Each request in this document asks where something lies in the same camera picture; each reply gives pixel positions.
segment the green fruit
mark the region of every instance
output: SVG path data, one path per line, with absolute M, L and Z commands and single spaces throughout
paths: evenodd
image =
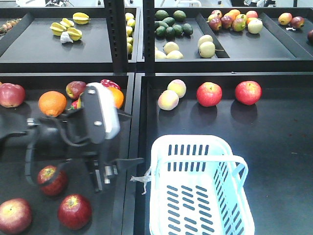
M 173 17 L 176 21 L 183 22 L 186 19 L 186 14 L 183 11 L 175 11 Z
M 193 28 L 191 27 L 191 25 L 190 25 L 190 24 L 187 24 L 187 23 L 182 26 L 182 31 L 183 31 L 184 34 L 186 34 L 186 35 L 191 35 L 191 34 L 194 33 L 194 30 L 193 30 Z
M 164 36 L 165 36 L 165 31 L 166 31 L 166 28 L 165 28 L 165 27 L 159 26 L 159 27 L 156 29 L 156 36 L 158 36 L 158 37 L 164 37 Z
M 164 10 L 158 10 L 155 14 L 155 17 L 159 20 L 162 21 L 164 20 L 166 17 L 168 17 L 168 13 Z
M 155 30 L 160 26 L 159 21 L 155 21 Z
M 182 27 L 179 24 L 176 24 L 173 26 L 173 29 L 175 31 L 175 36 L 180 37 L 183 33 Z
M 164 22 L 164 21 L 158 21 L 158 25 L 159 26 L 163 26 L 165 28 L 168 28 L 168 24 L 166 22 Z
M 173 27 L 168 27 L 165 31 L 165 36 L 167 39 L 173 39 L 175 38 L 175 30 Z
M 175 24 L 175 19 L 173 17 L 166 17 L 163 22 L 166 22 L 168 26 L 173 26 Z

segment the red fruit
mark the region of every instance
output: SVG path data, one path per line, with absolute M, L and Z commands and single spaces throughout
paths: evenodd
M 221 10 L 214 10 L 212 11 L 211 15 L 217 15 L 219 18 L 222 18 L 223 16 Z
M 209 26 L 213 31 L 219 31 L 222 28 L 222 22 L 219 17 L 210 20 Z
M 25 89 L 20 85 L 3 83 L 0 86 L 0 105 L 3 107 L 18 107 L 24 102 L 25 96 Z
M 105 87 L 114 87 L 114 88 L 117 88 L 119 90 L 121 90 L 120 86 L 117 85 L 115 82 L 111 81 L 111 80 L 108 80 L 108 79 L 102 79 L 100 81 L 100 83 L 105 86 Z
M 223 16 L 221 18 L 222 27 L 224 29 L 228 29 L 231 27 L 231 24 L 233 23 L 233 18 L 231 16 Z
M 257 13 L 256 11 L 248 11 L 248 12 L 246 13 L 246 16 L 247 16 L 248 18 L 258 18 L 258 13 Z
M 197 89 L 197 100 L 204 107 L 215 106 L 221 99 L 222 89 L 213 82 L 205 82 Z
M 32 221 L 29 203 L 23 198 L 14 198 L 0 205 L 0 230 L 15 235 L 24 231 Z
M 301 16 L 293 17 L 290 21 L 290 26 L 294 29 L 302 28 L 304 26 L 304 18 Z
M 261 95 L 262 88 L 255 81 L 241 82 L 235 89 L 236 99 L 245 105 L 255 104 L 261 98 Z
M 37 176 L 38 184 L 43 184 L 47 180 L 51 179 L 56 171 L 56 167 L 52 165 L 47 165 L 41 171 L 39 171 Z M 45 195 L 56 196 L 60 194 L 68 184 L 68 177 L 65 171 L 60 171 L 58 177 L 49 185 L 41 187 L 41 190 Z
M 80 194 L 67 196 L 58 209 L 58 219 L 69 229 L 78 230 L 91 219 L 92 209 L 87 198 Z
M 84 92 L 86 83 L 82 81 L 72 81 L 67 84 L 65 90 L 71 99 L 78 99 L 79 95 Z
M 308 32 L 308 40 L 310 43 L 313 44 L 313 29 L 310 32 Z

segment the pear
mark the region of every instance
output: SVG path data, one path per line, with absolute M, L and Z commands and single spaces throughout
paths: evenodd
M 202 37 L 199 38 L 198 40 L 198 48 L 200 47 L 200 45 L 204 42 L 213 42 L 213 38 L 211 35 L 203 35 Z
M 215 55 L 215 45 L 213 42 L 204 42 L 199 47 L 199 54 L 202 58 L 212 58 Z
M 167 44 L 165 44 L 163 49 L 165 54 L 169 54 L 173 50 L 179 50 L 179 46 L 174 42 L 168 42 Z

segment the fruit display shelf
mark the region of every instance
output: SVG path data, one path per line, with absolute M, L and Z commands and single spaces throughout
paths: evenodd
M 38 108 L 38 99 L 46 91 L 56 90 L 66 95 L 65 87 L 73 80 L 81 80 L 86 83 L 99 82 L 102 79 L 110 79 L 121 87 L 125 95 L 125 103 L 121 110 L 128 114 L 132 113 L 133 104 L 133 83 L 134 74 L 113 75 L 112 73 L 34 73 L 7 74 L 2 73 L 2 82 L 21 84 L 26 90 L 25 102 L 17 108 L 0 107 L 0 131 L 6 130 L 8 122 L 6 117 L 13 120 L 25 120 L 16 123 L 15 128 L 26 128 L 27 118 L 40 118 L 44 115 Z M 128 158 L 130 119 L 120 122 L 121 130 L 116 137 L 105 140 L 103 149 L 107 154 L 108 162 L 116 158 Z M 55 139 L 38 146 L 34 155 L 33 175 L 37 177 L 40 169 L 47 165 L 57 165 L 64 158 L 73 158 L 64 170 L 68 175 L 68 187 L 59 196 L 48 197 L 44 195 L 39 187 L 31 185 L 24 175 L 25 171 L 25 152 L 27 143 L 30 141 L 27 136 L 10 136 L 0 140 L 0 201 L 1 203 L 12 198 L 26 199 L 32 208 L 33 221 L 30 227 L 22 234 L 88 234 L 88 235 L 120 235 L 122 228 L 123 203 L 125 193 L 125 175 L 122 171 L 111 183 L 103 185 L 103 192 L 96 193 L 90 173 L 87 170 L 84 159 L 80 158 L 81 150 L 73 150 L 64 156 L 63 148 L 49 147 Z M 69 194 L 78 193 L 86 197 L 92 207 L 92 220 L 79 231 L 71 231 L 62 226 L 57 217 L 57 210 L 62 200 Z
M 249 173 L 244 189 L 255 235 L 309 234 L 313 216 L 312 75 L 137 73 L 129 154 L 145 158 L 145 163 L 129 171 L 128 178 L 144 175 L 150 166 L 152 143 L 160 136 L 215 135 L 247 162 Z M 158 97 L 174 79 L 184 81 L 187 92 L 173 110 L 161 110 Z M 235 100 L 235 87 L 246 80 L 256 81 L 263 88 L 261 99 L 252 106 Z M 207 81 L 219 84 L 223 97 L 217 106 L 205 108 L 197 102 L 196 90 Z M 141 195 L 143 191 L 143 183 L 126 185 L 125 234 L 150 234 L 150 183 L 146 195 Z
M 120 42 L 124 38 L 112 35 L 114 39 L 110 43 L 109 29 L 112 28 L 115 34 L 118 30 L 113 23 L 108 28 L 108 11 L 104 7 L 14 7 L 2 8 L 0 12 L 23 18 L 21 25 L 16 26 L 22 30 L 12 37 L 6 35 L 6 43 L 0 40 L 2 72 L 113 72 L 111 49 L 119 45 L 113 41 Z M 72 20 L 75 12 L 86 13 L 91 20 L 85 25 L 75 24 L 74 27 L 83 33 L 81 40 L 62 44 L 60 37 L 52 34 L 50 26 L 62 18 Z M 128 56 L 128 71 L 135 71 L 140 8 L 125 8 L 125 12 L 138 19 L 133 32 L 133 52 Z
M 141 28 L 138 48 L 138 69 L 137 71 L 144 72 L 237 72 L 237 71 L 312 71 L 313 56 L 310 50 L 312 45 L 307 44 L 307 39 L 304 42 L 298 42 L 294 38 L 287 36 L 285 29 L 279 27 L 272 16 L 278 17 L 278 12 L 292 12 L 298 13 L 308 17 L 307 26 L 311 26 L 310 15 L 311 8 L 278 8 L 271 9 L 270 7 L 257 8 L 236 8 L 242 13 L 249 10 L 258 12 L 259 18 L 263 21 L 263 28 L 259 34 L 250 34 L 247 29 L 242 32 L 235 32 L 233 30 L 221 29 L 213 31 L 206 23 L 208 16 L 213 10 L 219 9 L 223 14 L 235 8 L 155 8 L 153 12 L 158 10 L 165 10 L 170 16 L 176 10 L 182 10 L 186 13 L 186 20 L 183 23 L 190 23 L 194 26 L 194 34 L 187 38 L 176 37 L 173 40 L 162 39 L 154 37 L 152 28 Z M 141 24 L 144 25 L 145 6 L 143 10 L 143 19 Z M 174 41 L 178 44 L 184 58 L 183 59 L 156 59 L 154 60 L 154 53 L 149 53 L 149 59 L 145 62 L 144 53 L 145 47 L 150 47 L 153 50 L 153 43 L 145 40 L 146 37 L 155 38 L 155 45 L 159 50 L 168 41 Z M 201 58 L 197 47 L 199 38 L 209 34 L 213 37 L 213 43 L 216 46 L 216 55 L 210 59 Z

